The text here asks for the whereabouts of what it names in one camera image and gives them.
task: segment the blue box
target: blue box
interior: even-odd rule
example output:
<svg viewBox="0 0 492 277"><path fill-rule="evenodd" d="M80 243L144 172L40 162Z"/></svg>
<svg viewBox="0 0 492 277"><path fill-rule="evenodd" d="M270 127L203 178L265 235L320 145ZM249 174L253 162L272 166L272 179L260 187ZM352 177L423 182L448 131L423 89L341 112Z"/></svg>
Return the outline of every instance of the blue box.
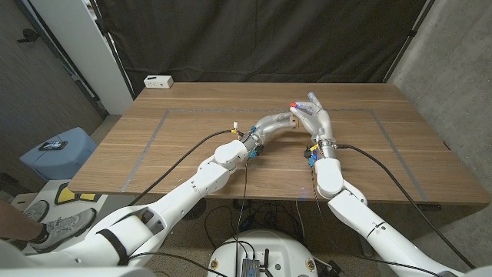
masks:
<svg viewBox="0 0 492 277"><path fill-rule="evenodd" d="M45 142L68 142L61 150L39 150ZM81 128L56 135L25 153L21 162L45 181L72 179L97 145Z"/></svg>

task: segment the person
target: person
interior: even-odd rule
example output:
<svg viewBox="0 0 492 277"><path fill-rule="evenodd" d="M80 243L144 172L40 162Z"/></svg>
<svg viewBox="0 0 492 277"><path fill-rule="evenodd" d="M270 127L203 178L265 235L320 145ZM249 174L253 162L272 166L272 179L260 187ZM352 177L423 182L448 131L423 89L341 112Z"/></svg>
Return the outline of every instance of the person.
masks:
<svg viewBox="0 0 492 277"><path fill-rule="evenodd" d="M86 209L77 215L41 223L49 204L40 200L24 212L0 200L0 237L27 241L38 253L55 250L64 241L81 235L91 227L96 210Z"/></svg>

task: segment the yellow object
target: yellow object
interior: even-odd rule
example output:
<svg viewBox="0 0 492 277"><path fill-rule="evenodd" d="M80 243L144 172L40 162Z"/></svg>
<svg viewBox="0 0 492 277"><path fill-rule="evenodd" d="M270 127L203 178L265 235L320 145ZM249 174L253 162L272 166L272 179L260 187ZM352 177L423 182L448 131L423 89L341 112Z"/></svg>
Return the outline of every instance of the yellow object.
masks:
<svg viewBox="0 0 492 277"><path fill-rule="evenodd" d="M87 201L87 202L97 202L101 198L101 195L90 194L90 193L74 193L68 189L68 183L61 184L58 188L58 192L55 197L55 204L61 205L73 201Z"/></svg>
<svg viewBox="0 0 492 277"><path fill-rule="evenodd" d="M73 201L77 201L77 196L68 189L68 183L61 184L56 193L55 204L61 205Z"/></svg>
<svg viewBox="0 0 492 277"><path fill-rule="evenodd" d="M94 201L95 196L96 196L95 194L83 193L83 194L80 195L80 199L81 200Z"/></svg>

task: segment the white cable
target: white cable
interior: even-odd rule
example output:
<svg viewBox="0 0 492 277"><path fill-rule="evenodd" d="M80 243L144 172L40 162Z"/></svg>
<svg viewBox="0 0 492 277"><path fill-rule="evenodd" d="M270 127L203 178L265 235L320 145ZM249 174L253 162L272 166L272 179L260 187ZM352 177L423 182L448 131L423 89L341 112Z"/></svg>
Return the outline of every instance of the white cable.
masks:
<svg viewBox="0 0 492 277"><path fill-rule="evenodd" d="M317 260L318 262L322 263L323 265L326 265L326 266L330 266L330 267L331 267L331 265L328 265L326 262L321 261L319 258L316 258L316 257L314 257L314 256L313 256L313 258L314 258L315 260Z"/></svg>
<svg viewBox="0 0 492 277"><path fill-rule="evenodd" d="M301 220L302 237L306 239L306 234L304 233L304 223L302 223L302 217L301 217L301 213L299 212L299 206L297 201L295 202L295 208L298 210L299 219Z"/></svg>

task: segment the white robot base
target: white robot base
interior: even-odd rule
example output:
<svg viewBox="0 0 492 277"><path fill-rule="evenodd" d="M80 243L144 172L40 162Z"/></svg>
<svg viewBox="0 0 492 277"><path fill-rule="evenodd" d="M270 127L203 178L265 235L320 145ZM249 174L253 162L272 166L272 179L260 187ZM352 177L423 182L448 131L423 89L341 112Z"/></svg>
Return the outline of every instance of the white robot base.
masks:
<svg viewBox="0 0 492 277"><path fill-rule="evenodd" d="M281 232L267 229L255 229L239 234L239 241L246 252L238 246L238 272L236 275L236 243L233 238L219 246L211 256L208 268L227 276L317 276L313 255L300 242ZM217 276L209 272L208 277Z"/></svg>

